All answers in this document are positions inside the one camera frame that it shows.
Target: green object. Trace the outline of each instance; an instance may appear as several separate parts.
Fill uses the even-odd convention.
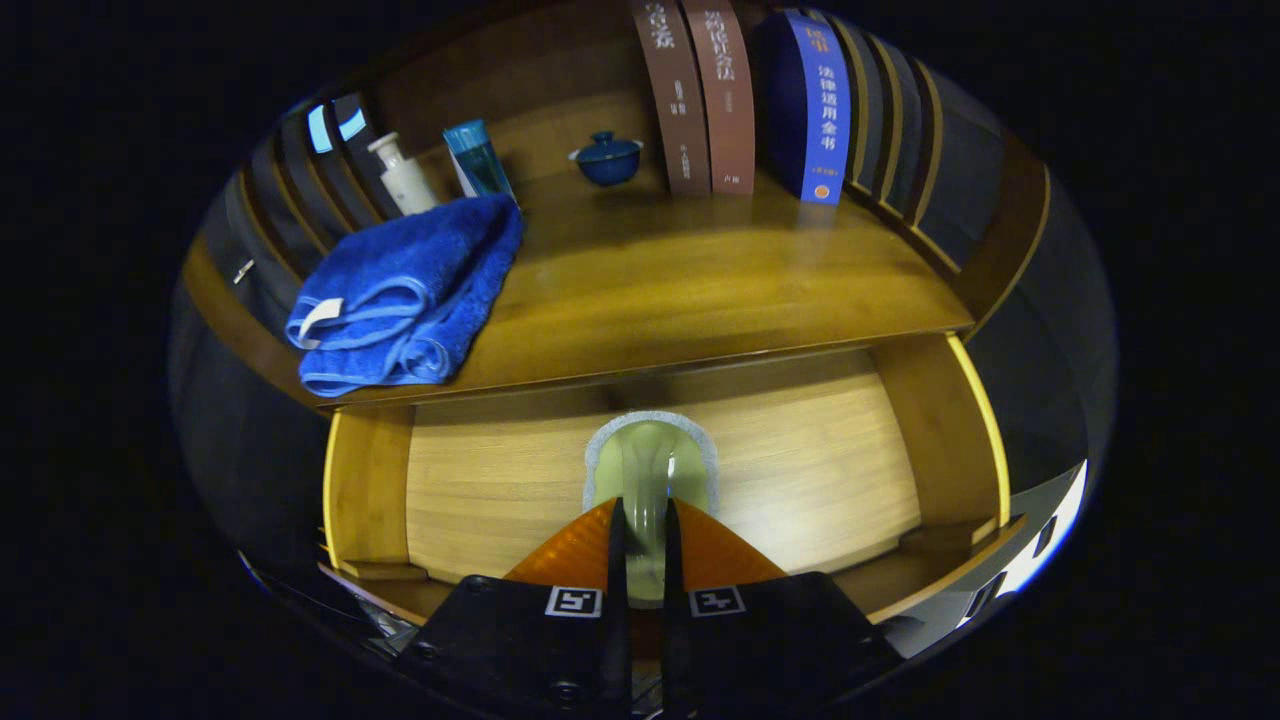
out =
[[[659,420],[618,428],[600,447],[595,500],[622,497],[627,515],[627,596],[632,607],[662,605],[667,498],[709,511],[701,448],[684,429]]]

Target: towel label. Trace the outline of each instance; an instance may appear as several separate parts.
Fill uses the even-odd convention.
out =
[[[319,340],[307,340],[307,331],[317,320],[329,320],[342,315],[342,299],[330,297],[329,300],[321,300],[315,307],[307,313],[306,318],[302,318],[302,328],[298,329],[298,343],[306,350],[315,350],[320,347]]]

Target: wooden board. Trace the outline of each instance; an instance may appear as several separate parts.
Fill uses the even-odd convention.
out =
[[[182,282],[196,310],[223,345],[273,387],[300,405],[315,409],[316,397],[298,380],[298,356],[241,305],[219,275],[204,236],[197,234],[187,251]]]
[[[525,4],[518,14],[500,13],[421,47],[421,55],[365,94],[387,132],[399,132],[401,147],[412,154],[438,145],[444,128],[474,118],[492,126],[579,97],[649,92],[643,49],[622,3]],[[588,133],[602,129],[622,128]],[[556,150],[563,156],[588,140]]]
[[[972,553],[893,552],[832,575],[872,623],[883,623],[950,588],[1021,532],[1023,515]]]
[[[333,578],[339,585],[356,597],[381,607],[383,610],[408,620],[415,625],[425,625],[444,600],[453,592],[453,585],[431,580],[370,580],[357,578],[342,570],[334,570],[324,562],[316,562],[320,571]]]
[[[873,350],[929,525],[1009,523],[1009,469],[978,373],[954,334]]]
[[[996,215],[952,282],[956,295],[978,319],[965,333],[966,341],[1009,297],[1030,264],[1048,222],[1050,193],[1048,168],[1014,133],[1005,133]]]
[[[502,575],[582,511],[584,451],[632,409],[716,442],[719,520],[787,571],[835,570],[919,524],[888,397],[863,351],[417,409],[408,553],[433,578]]]
[[[334,568],[360,577],[365,574],[364,562],[408,562],[404,468],[412,423],[410,407],[334,414],[323,491],[329,562]],[[387,577],[381,571],[371,574]]]
[[[772,178],[760,177],[751,197],[672,199],[653,172],[612,190],[575,172],[517,196],[524,246],[454,380],[365,388],[332,404],[599,382],[972,322],[865,210],[801,204]]]
[[[550,102],[512,118],[485,120],[485,129],[507,178],[516,187],[547,177],[576,173],[576,165],[568,159],[568,154],[591,145],[591,135],[604,129],[613,131],[618,140],[643,142],[640,161],[659,168],[662,138],[653,97],[646,94],[646,88],[631,87],[585,95],[564,102]],[[402,147],[416,155],[428,184],[442,201],[462,197],[457,172],[440,135],[425,140],[425,146],[402,143]]]

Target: book spine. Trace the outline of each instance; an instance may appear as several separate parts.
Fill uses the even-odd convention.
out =
[[[707,114],[692,42],[676,0],[631,0],[673,195],[710,193]]]
[[[800,199],[836,205],[849,159],[849,72],[835,32],[826,20],[785,10],[800,49],[808,99],[805,165]]]
[[[751,195],[755,106],[742,28],[728,0],[680,0],[694,38],[707,101],[712,191]]]

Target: book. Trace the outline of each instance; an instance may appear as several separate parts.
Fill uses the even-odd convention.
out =
[[[756,28],[764,145],[780,179],[805,202],[837,205],[849,159],[849,73],[823,19],[787,9]]]
[[[728,0],[680,0],[680,4],[703,78],[712,191],[751,195],[755,105],[742,28]]]
[[[689,28],[676,0],[631,0],[673,195],[710,195],[707,114]]]

